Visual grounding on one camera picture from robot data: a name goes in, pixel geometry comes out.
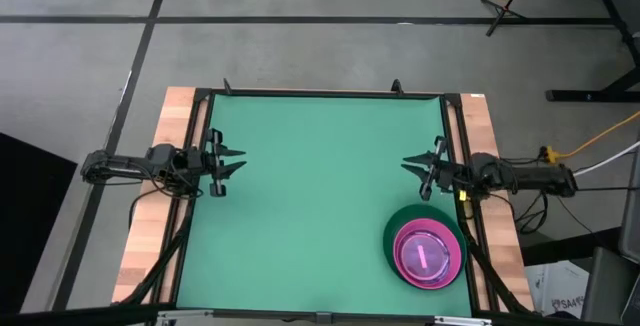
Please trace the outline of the silver aluminium bracket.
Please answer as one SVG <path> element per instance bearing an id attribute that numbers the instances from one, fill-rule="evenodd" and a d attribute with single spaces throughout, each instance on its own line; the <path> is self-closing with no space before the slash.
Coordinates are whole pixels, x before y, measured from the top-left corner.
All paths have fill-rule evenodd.
<path id="1" fill-rule="evenodd" d="M 490 319 L 435 316 L 434 324 L 439 326 L 493 326 Z"/>
<path id="2" fill-rule="evenodd" d="M 214 311 L 208 309 L 160 311 L 154 326 L 176 326 L 179 321 L 211 318 L 213 315 Z"/>

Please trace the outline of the white cardboard box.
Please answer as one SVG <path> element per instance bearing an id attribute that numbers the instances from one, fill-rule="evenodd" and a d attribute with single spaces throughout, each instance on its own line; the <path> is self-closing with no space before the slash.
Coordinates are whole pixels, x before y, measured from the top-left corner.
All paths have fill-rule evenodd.
<path id="1" fill-rule="evenodd" d="M 570 261 L 526 266 L 534 310 L 544 316 L 567 312 L 580 318 L 589 273 Z"/>

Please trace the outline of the black tripod stand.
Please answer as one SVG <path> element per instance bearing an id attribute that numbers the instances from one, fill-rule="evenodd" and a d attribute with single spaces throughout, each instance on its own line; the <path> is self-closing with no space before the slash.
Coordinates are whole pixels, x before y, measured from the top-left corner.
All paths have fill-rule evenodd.
<path id="1" fill-rule="evenodd" d="M 496 12 L 494 21 L 491 23 L 491 25 L 489 26 L 488 30 L 485 33 L 487 37 L 491 37 L 493 33 L 496 31 L 496 29 L 498 28 L 498 26 L 505 20 L 511 20 L 511 19 L 517 20 L 517 21 L 527 20 L 526 16 L 520 13 L 517 13 L 515 11 L 512 11 L 510 9 L 510 6 L 513 3 L 513 1 L 514 0 L 507 0 L 505 4 L 498 4 L 498 0 L 480 0 L 480 2 L 484 6 L 490 6 Z"/>

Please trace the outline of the black desk leg frame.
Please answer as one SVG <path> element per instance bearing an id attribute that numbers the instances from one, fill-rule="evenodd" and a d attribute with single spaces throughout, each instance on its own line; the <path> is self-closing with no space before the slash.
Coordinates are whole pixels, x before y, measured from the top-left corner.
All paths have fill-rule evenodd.
<path id="1" fill-rule="evenodd" d="M 550 102 L 588 103 L 640 103 L 640 91 L 631 88 L 640 85 L 640 50 L 627 24 L 623 21 L 613 0 L 601 0 L 607 12 L 606 18 L 529 18 L 525 21 L 505 20 L 500 25 L 551 25 L 551 26 L 613 26 L 627 47 L 634 66 L 599 90 L 547 90 L 545 97 Z"/>

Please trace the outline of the dark grey chair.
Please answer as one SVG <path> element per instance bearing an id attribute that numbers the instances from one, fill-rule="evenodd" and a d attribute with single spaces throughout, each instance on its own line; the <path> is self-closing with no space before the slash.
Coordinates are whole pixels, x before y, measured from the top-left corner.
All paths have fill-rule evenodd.
<path id="1" fill-rule="evenodd" d="M 623 311 L 640 276 L 640 265 L 596 247 L 582 307 L 582 321 L 623 324 Z"/>

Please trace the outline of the pink opaque plastic plate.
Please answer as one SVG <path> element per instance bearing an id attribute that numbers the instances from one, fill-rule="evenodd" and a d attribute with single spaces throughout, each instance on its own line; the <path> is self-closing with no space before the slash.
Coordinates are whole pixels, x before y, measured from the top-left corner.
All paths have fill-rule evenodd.
<path id="1" fill-rule="evenodd" d="M 400 277 L 423 290 L 448 286 L 463 267 L 462 247 L 454 233 L 429 218 L 402 226 L 393 240 L 391 256 Z"/>

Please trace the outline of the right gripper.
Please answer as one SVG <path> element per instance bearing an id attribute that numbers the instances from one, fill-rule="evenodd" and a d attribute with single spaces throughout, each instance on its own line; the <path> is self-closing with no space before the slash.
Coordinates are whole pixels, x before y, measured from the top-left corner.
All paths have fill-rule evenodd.
<path id="1" fill-rule="evenodd" d="M 424 165 L 426 170 L 409 164 L 401 165 L 402 168 L 420 179 L 419 193 L 423 200 L 431 198 L 433 186 L 444 193 L 453 193 L 454 187 L 470 184 L 470 176 L 466 166 L 442 159 L 442 156 L 447 153 L 447 139 L 444 136 L 437 136 L 434 140 L 434 146 L 433 151 L 404 158 L 405 162 Z"/>

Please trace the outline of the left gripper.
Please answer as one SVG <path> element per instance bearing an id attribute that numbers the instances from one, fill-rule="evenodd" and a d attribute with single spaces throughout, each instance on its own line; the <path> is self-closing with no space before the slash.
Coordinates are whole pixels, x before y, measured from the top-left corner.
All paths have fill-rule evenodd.
<path id="1" fill-rule="evenodd" d="M 211 150 L 191 148 L 187 156 L 188 170 L 191 175 L 210 175 L 212 177 L 210 194 L 214 197 L 224 197 L 226 195 L 226 187 L 223 185 L 222 180 L 229 179 L 235 171 L 246 164 L 246 161 L 239 161 L 225 165 L 221 160 L 221 156 L 240 156 L 244 155 L 245 152 L 228 149 L 226 146 L 222 146 L 222 141 L 222 132 L 211 128 L 205 135 L 205 142 L 210 144 Z"/>

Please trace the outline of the dark green plastic plate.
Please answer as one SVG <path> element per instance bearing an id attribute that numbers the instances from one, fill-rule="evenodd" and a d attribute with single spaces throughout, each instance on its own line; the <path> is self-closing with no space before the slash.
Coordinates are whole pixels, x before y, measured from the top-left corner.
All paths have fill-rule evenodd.
<path id="1" fill-rule="evenodd" d="M 387 222 L 387 224 L 386 224 L 386 226 L 384 228 L 383 239 L 382 239 L 382 241 L 383 241 L 383 252 L 384 252 L 386 261 L 387 261 L 389 267 L 391 268 L 391 270 L 401 280 L 406 282 L 403 278 L 400 277 L 398 271 L 392 265 L 392 260 L 391 260 L 391 258 L 392 258 L 392 256 L 391 256 L 392 243 L 393 243 L 393 240 L 394 240 L 394 238 L 396 236 L 396 233 L 400 230 L 400 228 L 402 226 L 404 226 L 406 223 L 410 222 L 411 220 L 419 219 L 419 218 L 429 218 L 429 219 L 434 219 L 434 220 L 440 221 L 440 222 L 444 223 L 454 233 L 454 235 L 457 238 L 460 246 L 462 247 L 463 267 L 460 270 L 460 272 L 461 272 L 465 267 L 466 259 L 467 259 L 467 248 L 466 248 L 466 245 L 465 245 L 465 239 L 464 239 L 464 236 L 462 234 L 461 229 L 459 228 L 457 223 L 452 218 L 450 218 L 446 213 L 444 213 L 443 211 L 441 211 L 441 210 L 439 210 L 439 209 L 437 209 L 435 207 L 427 206 L 427 205 L 423 205 L 423 204 L 413 204 L 413 205 L 409 205 L 409 206 L 406 206 L 406 207 L 398 210 L 389 219 L 389 221 Z"/>

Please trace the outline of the black floor mat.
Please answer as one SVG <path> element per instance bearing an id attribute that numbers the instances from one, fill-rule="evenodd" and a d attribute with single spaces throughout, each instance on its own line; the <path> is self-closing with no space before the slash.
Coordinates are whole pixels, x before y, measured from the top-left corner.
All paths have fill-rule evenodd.
<path id="1" fill-rule="evenodd" d="M 20 311 L 76 168 L 0 132 L 0 314 Z"/>

